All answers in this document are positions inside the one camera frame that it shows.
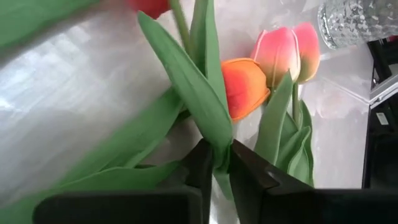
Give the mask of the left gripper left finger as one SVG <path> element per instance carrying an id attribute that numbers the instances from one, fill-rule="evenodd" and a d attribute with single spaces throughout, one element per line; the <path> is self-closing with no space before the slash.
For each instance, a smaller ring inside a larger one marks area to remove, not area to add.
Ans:
<path id="1" fill-rule="evenodd" d="M 33 224 L 208 224 L 213 153 L 204 139 L 153 190 L 76 192 L 46 198 Z"/>

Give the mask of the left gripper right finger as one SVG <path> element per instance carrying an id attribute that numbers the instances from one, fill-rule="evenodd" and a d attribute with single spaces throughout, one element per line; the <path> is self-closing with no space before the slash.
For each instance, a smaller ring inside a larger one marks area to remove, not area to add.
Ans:
<path id="1" fill-rule="evenodd" d="M 315 189 L 235 140 L 229 178 L 240 224 L 398 224 L 398 192 Z"/>

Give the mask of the orange tulip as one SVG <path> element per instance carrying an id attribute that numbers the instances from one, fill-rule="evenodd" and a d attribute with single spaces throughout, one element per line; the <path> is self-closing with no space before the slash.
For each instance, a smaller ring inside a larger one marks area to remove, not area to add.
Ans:
<path id="1" fill-rule="evenodd" d="M 228 111 L 234 122 L 257 109 L 270 95 L 266 75 L 251 58 L 236 58 L 221 63 Z"/>

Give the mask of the red tulip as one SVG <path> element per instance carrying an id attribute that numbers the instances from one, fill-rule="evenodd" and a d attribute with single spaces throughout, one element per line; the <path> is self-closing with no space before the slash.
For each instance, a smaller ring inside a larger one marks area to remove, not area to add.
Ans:
<path id="1" fill-rule="evenodd" d="M 177 41 L 144 12 L 137 15 L 150 46 L 167 72 L 171 87 L 132 124 L 79 162 L 52 188 L 0 209 L 0 224 L 33 224 L 34 208 L 61 193 L 120 193 L 148 190 L 175 170 L 177 162 L 139 168 L 187 110 L 211 146 L 214 168 L 225 172 L 233 140 L 232 123 L 219 60 L 213 0 L 196 0 L 191 26 L 180 4 L 172 4 L 182 38 Z"/>

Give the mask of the pink tulip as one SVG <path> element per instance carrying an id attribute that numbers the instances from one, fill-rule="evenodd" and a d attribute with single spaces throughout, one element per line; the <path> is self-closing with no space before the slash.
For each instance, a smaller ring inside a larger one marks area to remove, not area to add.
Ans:
<path id="1" fill-rule="evenodd" d="M 296 124 L 300 124 L 299 84 L 312 79 L 320 64 L 320 48 L 318 35 L 314 26 L 309 22 L 299 24 L 293 29 L 298 43 L 300 57 L 300 73 L 293 85 L 293 117 Z"/>
<path id="2" fill-rule="evenodd" d="M 312 121 L 307 106 L 298 99 L 299 42 L 294 31 L 263 31 L 252 58 L 265 73 L 271 95 L 259 124 L 255 152 L 288 175 L 313 185 L 310 149 Z"/>

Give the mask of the clear textured glass flask vase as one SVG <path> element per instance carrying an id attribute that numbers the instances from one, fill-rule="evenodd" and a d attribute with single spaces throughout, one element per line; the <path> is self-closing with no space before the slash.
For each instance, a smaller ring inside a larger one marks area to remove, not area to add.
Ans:
<path id="1" fill-rule="evenodd" d="M 398 0 L 326 0 L 317 17 L 321 37 L 331 49 L 398 35 Z"/>

